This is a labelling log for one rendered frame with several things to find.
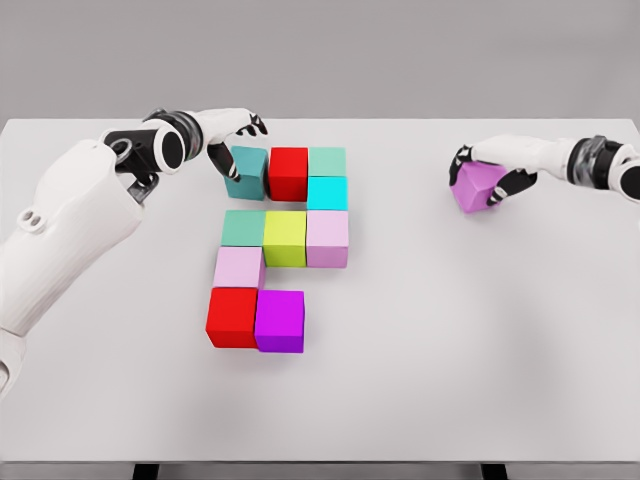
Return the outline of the cyan cube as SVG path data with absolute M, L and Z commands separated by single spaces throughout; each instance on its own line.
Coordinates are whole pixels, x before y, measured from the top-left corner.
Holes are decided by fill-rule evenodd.
M 348 180 L 344 176 L 308 178 L 308 210 L 348 209 Z

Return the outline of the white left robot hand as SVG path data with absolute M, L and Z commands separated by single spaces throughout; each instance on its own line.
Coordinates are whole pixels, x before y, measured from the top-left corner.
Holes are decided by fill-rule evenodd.
M 246 108 L 223 108 L 199 111 L 195 119 L 201 128 L 209 160 L 223 177 L 238 183 L 241 175 L 225 141 L 231 135 L 267 135 L 261 117 Z

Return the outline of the mint green cube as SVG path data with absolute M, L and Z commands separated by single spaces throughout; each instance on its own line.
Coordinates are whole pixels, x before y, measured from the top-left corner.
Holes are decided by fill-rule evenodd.
M 261 247 L 264 239 L 265 218 L 264 210 L 227 210 L 221 245 Z
M 344 147 L 309 147 L 308 175 L 310 177 L 345 177 L 346 149 Z

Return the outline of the pale pink cube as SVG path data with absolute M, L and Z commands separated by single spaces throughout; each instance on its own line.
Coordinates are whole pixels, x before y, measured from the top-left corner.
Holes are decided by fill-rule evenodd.
M 262 289 L 265 270 L 261 247 L 221 246 L 217 253 L 212 286 Z
M 347 267 L 349 214 L 346 210 L 308 210 L 306 230 L 308 267 Z

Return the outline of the teal cube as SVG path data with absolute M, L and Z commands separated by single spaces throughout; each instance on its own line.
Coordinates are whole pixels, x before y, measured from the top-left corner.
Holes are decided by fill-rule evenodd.
M 262 201 L 266 196 L 264 175 L 268 152 L 263 148 L 232 146 L 230 152 L 235 161 L 240 181 L 225 179 L 230 198 Z

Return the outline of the yellow-green cube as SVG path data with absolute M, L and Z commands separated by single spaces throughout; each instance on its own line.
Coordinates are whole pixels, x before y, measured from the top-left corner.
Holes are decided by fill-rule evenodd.
M 305 211 L 267 211 L 263 253 L 267 267 L 304 268 L 306 266 Z

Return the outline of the bright magenta cube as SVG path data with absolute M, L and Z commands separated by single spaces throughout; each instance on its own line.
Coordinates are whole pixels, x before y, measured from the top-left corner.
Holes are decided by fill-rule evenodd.
M 304 335 L 303 291 L 258 291 L 254 337 L 260 352 L 302 353 Z

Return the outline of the red cube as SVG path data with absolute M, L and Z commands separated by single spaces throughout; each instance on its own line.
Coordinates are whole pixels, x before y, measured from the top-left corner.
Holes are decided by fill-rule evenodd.
M 272 147 L 268 181 L 274 201 L 306 202 L 308 191 L 308 148 Z
M 211 290 L 205 331 L 216 348 L 256 349 L 254 336 L 258 290 L 215 287 Z

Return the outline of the orchid purple cube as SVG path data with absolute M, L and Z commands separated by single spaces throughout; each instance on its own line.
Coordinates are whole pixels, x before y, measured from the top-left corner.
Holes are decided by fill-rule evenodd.
M 483 162 L 464 162 L 450 187 L 458 206 L 465 214 L 488 209 L 490 198 L 498 181 L 507 173 L 501 165 Z

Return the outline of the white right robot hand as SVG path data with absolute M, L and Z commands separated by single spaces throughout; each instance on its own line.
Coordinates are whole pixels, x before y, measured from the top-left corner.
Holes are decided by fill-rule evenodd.
M 487 201 L 489 208 L 532 187 L 538 172 L 545 168 L 545 156 L 554 148 L 552 141 L 520 135 L 498 135 L 473 145 L 463 145 L 449 167 L 449 186 L 453 186 L 464 162 L 501 165 L 507 173 L 498 181 Z

